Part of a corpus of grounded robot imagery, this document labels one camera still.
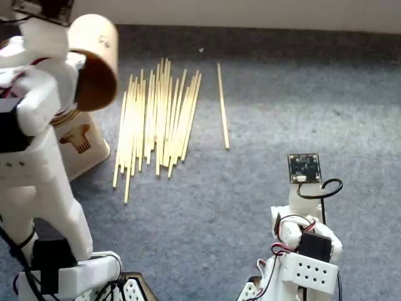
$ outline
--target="bamboo skewer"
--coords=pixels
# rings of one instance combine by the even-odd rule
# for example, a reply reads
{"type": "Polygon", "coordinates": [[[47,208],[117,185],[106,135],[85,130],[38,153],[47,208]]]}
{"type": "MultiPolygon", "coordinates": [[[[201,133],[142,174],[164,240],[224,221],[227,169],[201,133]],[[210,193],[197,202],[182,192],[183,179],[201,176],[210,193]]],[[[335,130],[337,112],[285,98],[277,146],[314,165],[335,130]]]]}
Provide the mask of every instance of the bamboo skewer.
{"type": "Polygon", "coordinates": [[[128,139],[128,167],[127,167],[127,177],[125,179],[125,193],[124,193],[124,203],[128,204],[128,197],[130,194],[130,180],[131,180],[131,168],[132,168],[132,158],[135,158],[135,148],[133,144],[135,143],[134,137],[133,137],[133,121],[132,121],[132,115],[135,113],[135,98],[138,96],[138,89],[135,91],[137,94],[133,94],[133,97],[131,99],[131,106],[130,106],[130,111],[129,115],[131,118],[128,119],[128,133],[129,133],[129,139],[128,139]]]}
{"type": "Polygon", "coordinates": [[[146,160],[148,159],[148,148],[149,148],[149,132],[150,132],[150,108],[152,103],[152,82],[153,82],[153,70],[149,75],[149,85],[148,85],[148,100],[146,105],[146,113],[145,113],[145,150],[144,157],[146,160]]]}
{"type": "MultiPolygon", "coordinates": [[[[131,94],[132,94],[132,75],[130,76],[129,82],[128,82],[128,90],[127,90],[127,100],[126,100],[126,109],[125,109],[125,114],[127,114],[127,111],[130,110],[130,101],[131,101],[131,94]]],[[[124,173],[124,168],[125,168],[125,158],[126,158],[126,153],[127,153],[127,122],[125,120],[125,115],[124,115],[124,123],[123,123],[123,129],[122,129],[122,144],[121,144],[121,155],[120,155],[120,172],[123,174],[124,173]]]]}
{"type": "Polygon", "coordinates": [[[122,133],[124,131],[124,115],[125,115],[125,104],[127,103],[127,91],[124,92],[123,103],[121,106],[121,116],[120,116],[120,128],[118,132],[118,142],[117,142],[117,154],[115,158],[115,167],[114,167],[114,177],[113,177],[113,188],[117,187],[117,178],[118,178],[118,166],[120,165],[120,156],[122,155],[122,133]]]}
{"type": "Polygon", "coordinates": [[[145,101],[146,101],[146,80],[142,82],[142,89],[141,89],[141,97],[140,97],[140,116],[138,116],[138,120],[140,121],[140,125],[138,127],[139,130],[139,162],[138,162],[138,170],[142,171],[142,164],[143,164],[143,135],[145,130],[145,101]]]}
{"type": "Polygon", "coordinates": [[[181,137],[180,137],[180,147],[179,147],[179,157],[182,158],[185,146],[185,137],[187,135],[187,130],[189,126],[189,119],[190,119],[190,112],[192,110],[192,104],[194,102],[194,94],[196,90],[197,78],[199,76],[199,71],[196,71],[194,77],[192,77],[192,81],[189,88],[189,95],[187,99],[187,105],[185,108],[185,119],[184,119],[184,126],[182,128],[181,137]]]}
{"type": "Polygon", "coordinates": [[[162,105],[160,100],[160,82],[156,82],[156,96],[157,96],[157,114],[156,114],[156,176],[160,175],[160,131],[161,131],[161,111],[162,105]]]}
{"type": "MultiPolygon", "coordinates": [[[[159,176],[160,168],[165,166],[169,178],[178,159],[185,161],[202,75],[197,70],[185,85],[187,70],[173,82],[171,69],[172,62],[162,58],[148,78],[143,69],[135,80],[131,75],[123,94],[112,186],[117,187],[118,172],[123,174],[127,168],[125,204],[129,200],[130,178],[135,175],[137,160],[137,170],[142,171],[143,161],[150,165],[155,150],[156,175],[159,176]]],[[[222,90],[220,70],[219,77],[222,90]]]]}
{"type": "Polygon", "coordinates": [[[147,165],[150,164],[150,159],[152,157],[152,134],[153,134],[153,107],[154,107],[154,74],[153,70],[150,72],[150,85],[149,85],[149,93],[148,93],[148,103],[147,103],[147,116],[146,116],[146,121],[147,121],[147,135],[146,135],[146,146],[147,148],[145,149],[146,153],[146,163],[147,165]]]}
{"type": "Polygon", "coordinates": [[[172,98],[172,108],[171,108],[171,116],[170,116],[169,157],[173,156],[172,146],[173,146],[173,143],[174,143],[174,122],[175,122],[175,111],[177,109],[177,99],[178,99],[179,85],[180,85],[180,79],[177,78],[177,81],[175,82],[174,96],[172,98]]]}
{"type": "Polygon", "coordinates": [[[169,166],[170,158],[170,119],[171,119],[171,101],[172,101],[172,90],[173,90],[173,78],[169,80],[169,96],[167,97],[167,117],[166,117],[166,129],[165,129],[165,144],[164,144],[164,161],[165,167],[169,166]]]}
{"type": "Polygon", "coordinates": [[[178,157],[180,156],[180,146],[181,146],[181,139],[182,139],[182,133],[183,133],[183,128],[186,120],[186,112],[187,112],[187,106],[188,106],[188,99],[189,99],[189,93],[190,93],[190,87],[187,87],[185,90],[185,97],[184,97],[184,102],[182,104],[182,109],[180,113],[180,120],[177,128],[177,135],[175,137],[175,152],[174,152],[174,164],[176,165],[178,163],[178,157]]]}
{"type": "Polygon", "coordinates": [[[217,63],[217,76],[219,78],[219,93],[220,93],[220,105],[221,105],[221,119],[223,122],[224,143],[226,145],[226,149],[228,150],[230,149],[230,143],[228,138],[227,117],[226,117],[226,108],[224,106],[223,82],[221,79],[220,63],[217,63]]]}
{"type": "Polygon", "coordinates": [[[140,87],[138,82],[138,78],[135,79],[135,93],[134,93],[134,99],[132,101],[132,113],[130,114],[129,118],[131,119],[131,131],[132,131],[132,153],[130,154],[130,160],[131,160],[131,168],[130,168],[130,173],[127,173],[127,177],[134,176],[135,175],[135,165],[137,163],[137,114],[138,114],[138,108],[137,108],[137,100],[139,97],[140,93],[140,87]]]}
{"type": "Polygon", "coordinates": [[[157,71],[156,71],[156,81],[155,81],[155,100],[154,100],[154,107],[153,107],[153,118],[154,118],[154,132],[153,132],[153,142],[152,142],[152,150],[155,149],[155,142],[157,141],[157,105],[158,105],[158,99],[159,99],[159,95],[158,95],[158,82],[159,82],[159,78],[160,78],[160,65],[157,64],[157,71]]]}
{"type": "Polygon", "coordinates": [[[199,87],[201,86],[201,80],[202,80],[202,74],[199,74],[199,78],[198,78],[196,90],[195,90],[195,95],[194,95],[194,100],[193,100],[193,104],[192,104],[192,109],[191,109],[191,113],[190,113],[189,126],[187,129],[187,134],[185,136],[184,151],[182,152],[182,157],[181,157],[181,160],[183,162],[185,161],[185,156],[187,154],[190,132],[192,130],[192,124],[194,123],[194,115],[195,115],[197,98],[198,98],[198,94],[199,94],[199,87]]]}

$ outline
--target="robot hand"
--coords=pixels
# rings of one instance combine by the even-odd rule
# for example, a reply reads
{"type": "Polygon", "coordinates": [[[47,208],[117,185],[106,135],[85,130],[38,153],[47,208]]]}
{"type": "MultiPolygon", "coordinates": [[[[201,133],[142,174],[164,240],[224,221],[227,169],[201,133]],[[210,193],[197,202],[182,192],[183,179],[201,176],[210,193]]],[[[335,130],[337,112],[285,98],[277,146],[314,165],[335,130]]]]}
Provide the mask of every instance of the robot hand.
{"type": "Polygon", "coordinates": [[[279,240],[271,247],[274,256],[256,262],[261,277],[251,277],[237,301],[330,301],[337,280],[341,289],[334,263],[340,258],[342,244],[325,224],[323,199],[339,192],[342,182],[330,179],[320,186],[317,154],[290,155],[288,163],[293,184],[289,206],[271,208],[273,236],[279,240]],[[327,193],[330,182],[339,185],[327,193]],[[308,194],[301,194],[301,187],[308,194]]]}

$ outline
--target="gray carpet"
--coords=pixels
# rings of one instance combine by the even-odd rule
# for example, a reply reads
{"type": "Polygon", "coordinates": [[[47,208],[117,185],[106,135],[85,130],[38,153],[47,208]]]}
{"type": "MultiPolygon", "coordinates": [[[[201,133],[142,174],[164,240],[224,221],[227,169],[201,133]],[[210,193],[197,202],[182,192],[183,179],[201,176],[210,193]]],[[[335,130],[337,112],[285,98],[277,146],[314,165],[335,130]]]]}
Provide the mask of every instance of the gray carpet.
{"type": "MultiPolygon", "coordinates": [[[[314,31],[119,26],[120,93],[96,120],[112,157],[73,181],[95,250],[121,255],[160,300],[235,300],[270,256],[270,206],[288,202],[286,154],[319,152],[344,244],[344,300],[401,295],[401,37],[314,31]],[[159,58],[203,74],[185,164],[171,180],[154,166],[111,188],[122,90],[159,58]],[[222,65],[231,150],[224,150],[216,61],[222,65]]],[[[2,29],[2,37],[10,34],[2,29]]],[[[0,299],[18,266],[1,243],[0,299]]]]}

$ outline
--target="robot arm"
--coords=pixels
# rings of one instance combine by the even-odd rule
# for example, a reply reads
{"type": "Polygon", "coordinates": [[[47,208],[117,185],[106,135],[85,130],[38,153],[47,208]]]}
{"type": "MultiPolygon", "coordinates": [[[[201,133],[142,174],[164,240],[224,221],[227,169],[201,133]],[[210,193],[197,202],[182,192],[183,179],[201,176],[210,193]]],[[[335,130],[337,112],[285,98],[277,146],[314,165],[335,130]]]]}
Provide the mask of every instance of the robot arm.
{"type": "MultiPolygon", "coordinates": [[[[325,213],[316,202],[322,198],[324,189],[320,186],[318,155],[290,155],[288,159],[292,183],[289,205],[271,208],[273,236],[280,243],[273,244],[275,256],[264,264],[260,281],[251,278],[237,301],[330,301],[334,294],[338,267],[333,263],[341,256],[342,244],[320,222],[325,213]],[[303,186],[303,193],[307,194],[299,192],[301,185],[297,183],[300,182],[307,183],[303,186]],[[298,292],[300,287],[306,297],[298,292]]],[[[334,195],[341,188],[342,184],[328,195],[334,195]]]]}
{"type": "Polygon", "coordinates": [[[18,124],[25,135],[34,137],[48,126],[61,102],[54,77],[34,67],[23,72],[25,76],[18,80],[15,88],[26,91],[17,106],[18,124]]]}
{"type": "Polygon", "coordinates": [[[85,64],[85,56],[67,53],[66,30],[60,26],[67,24],[63,17],[69,16],[72,3],[13,1],[15,11],[30,15],[21,25],[25,37],[13,37],[0,49],[0,125],[7,129],[0,133],[7,142],[0,144],[0,233],[24,268],[18,275],[18,299],[82,295],[93,300],[112,290],[115,300],[155,300],[149,289],[142,289],[140,274],[122,273],[117,254],[92,252],[85,215],[49,125],[57,113],[74,108],[78,70],[85,64]],[[66,7],[57,10],[57,5],[66,7]],[[33,218],[48,221],[66,239],[40,241],[33,218]]]}

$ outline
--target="bracket with holes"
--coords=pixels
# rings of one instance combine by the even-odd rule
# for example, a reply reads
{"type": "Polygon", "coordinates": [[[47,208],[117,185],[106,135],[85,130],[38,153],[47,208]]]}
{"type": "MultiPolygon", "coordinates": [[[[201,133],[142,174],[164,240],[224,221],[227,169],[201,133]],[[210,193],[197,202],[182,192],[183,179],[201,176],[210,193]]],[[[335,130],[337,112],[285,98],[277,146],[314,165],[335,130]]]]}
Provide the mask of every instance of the bracket with holes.
{"type": "Polygon", "coordinates": [[[280,274],[282,281],[311,288],[332,295],[337,281],[338,267],[331,263],[290,253],[283,256],[280,274]]]}
{"type": "MultiPolygon", "coordinates": [[[[98,290],[89,290],[82,295],[80,295],[78,298],[75,299],[75,301],[94,301],[97,296],[98,296],[98,290]]],[[[125,295],[125,300],[126,301],[145,301],[146,299],[142,295],[142,291],[140,290],[138,283],[134,279],[129,279],[125,285],[124,285],[124,295],[125,295]]],[[[107,288],[106,292],[103,294],[103,296],[100,297],[100,300],[104,301],[111,301],[112,296],[110,294],[110,287],[107,288]]],[[[115,301],[123,301],[123,297],[120,293],[120,290],[116,288],[113,291],[113,300],[115,301]]]]}
{"type": "Polygon", "coordinates": [[[247,282],[239,294],[237,301],[245,301],[249,298],[255,297],[258,294],[258,289],[253,282],[247,282]]]}

